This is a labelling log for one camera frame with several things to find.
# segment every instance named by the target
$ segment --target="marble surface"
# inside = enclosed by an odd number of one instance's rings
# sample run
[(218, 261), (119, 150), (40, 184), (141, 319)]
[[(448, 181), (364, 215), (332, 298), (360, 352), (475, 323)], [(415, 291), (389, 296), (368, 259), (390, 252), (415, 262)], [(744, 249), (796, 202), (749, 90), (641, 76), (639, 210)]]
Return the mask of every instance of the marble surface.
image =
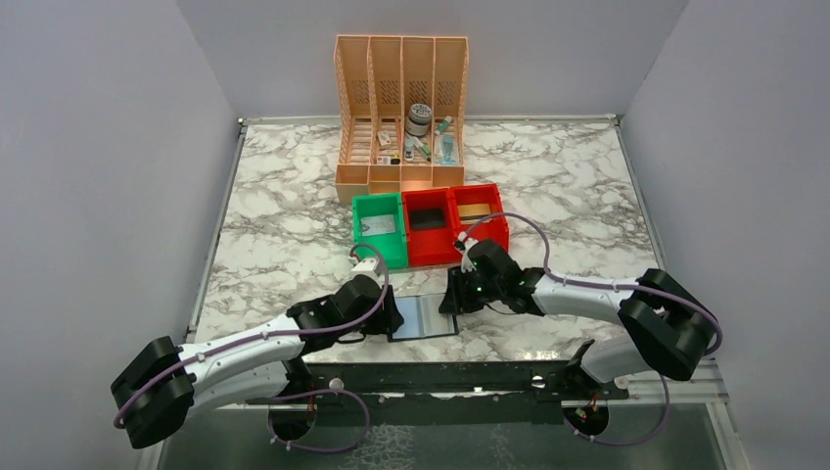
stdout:
[[(467, 184), (499, 186), (506, 211), (539, 222), (551, 266), (574, 275), (620, 278), (656, 266), (648, 231), (609, 123), (468, 123)], [(351, 207), (338, 203), (334, 170), (340, 127), (249, 127), (211, 270), (197, 342), (283, 314), (335, 292), (348, 279)], [(511, 219), (511, 256), (539, 266), (538, 236)], [(392, 275), (397, 296), (442, 293), (445, 269)], [(568, 315), (539, 318), (490, 310), (459, 317), (460, 335), (388, 343), (370, 337), (308, 361), (455, 361), (569, 357), (584, 340), (622, 329)]]

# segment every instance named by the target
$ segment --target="green bin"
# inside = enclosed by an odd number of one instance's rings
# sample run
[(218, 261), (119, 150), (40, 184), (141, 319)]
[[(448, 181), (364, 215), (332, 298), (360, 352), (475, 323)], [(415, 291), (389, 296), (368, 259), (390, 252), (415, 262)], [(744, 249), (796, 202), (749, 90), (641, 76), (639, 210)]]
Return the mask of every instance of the green bin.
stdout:
[[(356, 196), (351, 200), (351, 208), (354, 243), (368, 243), (380, 250), (389, 269), (409, 266), (400, 193)], [(371, 250), (359, 248), (357, 255), (364, 259), (373, 254)]]

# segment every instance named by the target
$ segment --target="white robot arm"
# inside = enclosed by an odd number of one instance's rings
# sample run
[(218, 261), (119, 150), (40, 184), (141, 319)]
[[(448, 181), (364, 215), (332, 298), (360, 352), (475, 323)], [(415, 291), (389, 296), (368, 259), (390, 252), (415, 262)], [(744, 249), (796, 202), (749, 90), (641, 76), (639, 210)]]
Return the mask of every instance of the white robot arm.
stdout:
[[(522, 270), (490, 240), (469, 243), (464, 259), (463, 268), (448, 269), (442, 313), (473, 313), (500, 301), (517, 313), (584, 316), (626, 329), (628, 335), (579, 348), (554, 384), (572, 395), (590, 397), (618, 376), (649, 369), (688, 380), (715, 336), (716, 325), (689, 307), (700, 304), (659, 269), (616, 281), (551, 275)], [(293, 305), (250, 330), (179, 347), (169, 337), (154, 340), (111, 385), (120, 408), (116, 425), (141, 448), (203, 410), (307, 392), (302, 380), (293, 380), (307, 375), (303, 355), (330, 348), (350, 332), (389, 333), (402, 323), (392, 289), (372, 277), (381, 264), (365, 261), (369, 269), (360, 264), (353, 272), (369, 275), (357, 274), (336, 294)], [(599, 285), (609, 288), (591, 287)]]

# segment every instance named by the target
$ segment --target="white wall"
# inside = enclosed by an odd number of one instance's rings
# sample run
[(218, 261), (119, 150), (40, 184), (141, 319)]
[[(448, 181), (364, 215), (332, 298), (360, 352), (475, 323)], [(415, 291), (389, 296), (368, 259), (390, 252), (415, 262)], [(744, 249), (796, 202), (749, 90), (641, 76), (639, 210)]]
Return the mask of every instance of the white wall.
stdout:
[(193, 304), (236, 116), (173, 0), (0, 3), (0, 466), (134, 464), (114, 377)]
[(753, 468), (830, 461), (830, 3), (691, 0), (623, 121)]
[(468, 114), (622, 113), (687, 0), (178, 0), (245, 117), (336, 115), (338, 33), (468, 35)]

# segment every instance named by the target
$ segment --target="peach desk organizer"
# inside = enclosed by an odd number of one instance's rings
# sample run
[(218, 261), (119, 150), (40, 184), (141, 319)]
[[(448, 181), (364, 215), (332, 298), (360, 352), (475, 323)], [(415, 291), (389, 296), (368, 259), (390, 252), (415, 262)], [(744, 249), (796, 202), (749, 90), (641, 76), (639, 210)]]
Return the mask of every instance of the peach desk organizer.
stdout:
[[(343, 140), (335, 187), (341, 204), (366, 194), (397, 193), (464, 184), (462, 129), (467, 101), (469, 51), (466, 37), (340, 35), (335, 47)], [(458, 165), (403, 158), (403, 130), (409, 108), (423, 103), (433, 110), (424, 142), (435, 154), (435, 129), (454, 138)], [(382, 149), (377, 134), (392, 143)], [(400, 164), (379, 164), (397, 154)]]

